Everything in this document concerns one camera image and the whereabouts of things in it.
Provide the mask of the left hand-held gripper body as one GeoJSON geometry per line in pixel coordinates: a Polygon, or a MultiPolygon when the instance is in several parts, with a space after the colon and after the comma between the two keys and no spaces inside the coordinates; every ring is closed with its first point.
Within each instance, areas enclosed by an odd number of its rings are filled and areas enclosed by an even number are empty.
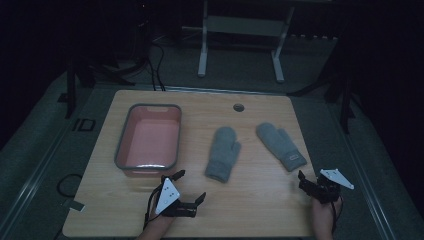
{"type": "Polygon", "coordinates": [[[195,203],[184,203],[179,200],[180,193],[175,187],[173,180],[166,177],[163,180],[159,191],[159,197],[156,201],[155,214],[166,217],[191,217],[197,214],[197,205],[195,203]]]}

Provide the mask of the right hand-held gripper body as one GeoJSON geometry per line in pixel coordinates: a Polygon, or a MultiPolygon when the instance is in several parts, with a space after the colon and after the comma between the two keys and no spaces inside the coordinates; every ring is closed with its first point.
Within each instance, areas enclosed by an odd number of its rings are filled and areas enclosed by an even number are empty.
{"type": "Polygon", "coordinates": [[[308,183],[308,195],[321,204],[335,202],[340,197],[341,187],[355,188],[338,169],[321,169],[316,182],[308,183]]]}

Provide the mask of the grey mitten with label patch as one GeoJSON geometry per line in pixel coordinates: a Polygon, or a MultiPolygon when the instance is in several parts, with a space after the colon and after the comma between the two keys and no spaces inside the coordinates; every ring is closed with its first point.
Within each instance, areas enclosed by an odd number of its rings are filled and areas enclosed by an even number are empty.
{"type": "Polygon", "coordinates": [[[288,172],[307,164],[307,160],[284,129],[277,129],[271,123],[264,122],[256,127],[256,134],[288,172]]]}

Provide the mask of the pink basin with grey rim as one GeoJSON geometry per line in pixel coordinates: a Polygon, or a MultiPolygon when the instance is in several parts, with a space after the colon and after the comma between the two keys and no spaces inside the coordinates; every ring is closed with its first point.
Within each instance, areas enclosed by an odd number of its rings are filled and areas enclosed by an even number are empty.
{"type": "Polygon", "coordinates": [[[174,171],[178,160],[182,110],[175,104],[130,107],[115,165],[130,177],[153,177],[174,171]]]}

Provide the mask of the plain grey mitten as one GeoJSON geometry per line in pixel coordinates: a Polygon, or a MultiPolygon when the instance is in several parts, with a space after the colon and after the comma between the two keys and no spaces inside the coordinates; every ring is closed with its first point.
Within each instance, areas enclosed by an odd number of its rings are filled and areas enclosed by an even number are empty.
{"type": "Polygon", "coordinates": [[[213,138],[205,175],[221,183],[227,183],[241,149],[235,131],[231,127],[219,128],[213,138]]]}

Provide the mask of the person's right hand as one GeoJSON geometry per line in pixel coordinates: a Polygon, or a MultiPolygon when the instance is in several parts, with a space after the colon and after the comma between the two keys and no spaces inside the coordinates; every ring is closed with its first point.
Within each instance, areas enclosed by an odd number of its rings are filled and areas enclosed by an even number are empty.
{"type": "Polygon", "coordinates": [[[319,200],[312,198],[311,202],[311,220],[314,232],[333,232],[341,213],[343,199],[339,197],[335,202],[322,204],[319,200]]]}

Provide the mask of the person's left hand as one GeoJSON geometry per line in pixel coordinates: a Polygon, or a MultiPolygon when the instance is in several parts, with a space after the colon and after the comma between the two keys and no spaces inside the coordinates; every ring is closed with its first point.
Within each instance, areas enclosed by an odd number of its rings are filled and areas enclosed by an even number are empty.
{"type": "Polygon", "coordinates": [[[145,227],[143,233],[151,237],[156,236],[160,238],[165,235],[174,220],[174,217],[158,215],[155,213],[155,210],[152,210],[149,217],[149,223],[145,227]]]}

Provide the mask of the black metal stand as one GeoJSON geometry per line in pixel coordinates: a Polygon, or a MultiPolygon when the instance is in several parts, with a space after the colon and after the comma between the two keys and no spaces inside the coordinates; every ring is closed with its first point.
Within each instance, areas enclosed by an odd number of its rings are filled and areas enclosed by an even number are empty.
{"type": "Polygon", "coordinates": [[[349,119],[355,117],[350,103],[352,98],[352,62],[344,55],[345,46],[342,37],[331,40],[334,44],[327,60],[320,70],[317,79],[311,84],[295,91],[288,96],[301,97],[323,86],[327,86],[323,98],[326,103],[335,104],[340,100],[339,125],[345,134],[349,134],[349,119]]]}
{"type": "Polygon", "coordinates": [[[65,103],[67,106],[67,111],[65,115],[66,119],[69,119],[72,116],[74,110],[76,109],[76,63],[82,63],[88,68],[92,67],[94,70],[98,71],[99,73],[110,79],[112,82],[116,82],[121,85],[131,86],[133,86],[133,83],[123,79],[122,76],[135,72],[136,70],[139,70],[142,67],[142,64],[135,64],[126,69],[112,71],[102,66],[95,60],[88,58],[87,56],[68,56],[66,60],[66,92],[62,93],[58,99],[60,103],[65,103]]]}

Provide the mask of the grey flat tag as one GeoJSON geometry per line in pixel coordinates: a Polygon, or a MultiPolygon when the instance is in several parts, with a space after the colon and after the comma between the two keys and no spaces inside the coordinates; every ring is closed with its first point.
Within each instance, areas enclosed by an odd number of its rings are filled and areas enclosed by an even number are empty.
{"type": "Polygon", "coordinates": [[[74,211],[78,211],[78,212],[82,212],[85,209],[85,205],[77,202],[73,199],[67,199],[65,200],[62,205],[70,210],[74,210],[74,211]]]}

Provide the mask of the white metal desk frame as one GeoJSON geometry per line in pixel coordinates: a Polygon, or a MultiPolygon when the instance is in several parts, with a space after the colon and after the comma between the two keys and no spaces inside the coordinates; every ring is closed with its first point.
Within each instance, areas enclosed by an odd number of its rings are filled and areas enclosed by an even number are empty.
{"type": "Polygon", "coordinates": [[[275,37],[278,45],[270,52],[277,83],[285,81],[280,55],[288,36],[288,30],[294,15],[295,7],[290,6],[283,14],[283,20],[270,20],[246,17],[211,15],[209,2],[202,0],[201,49],[197,76],[205,77],[208,63],[208,35],[210,33],[226,33],[249,36],[275,37]]]}

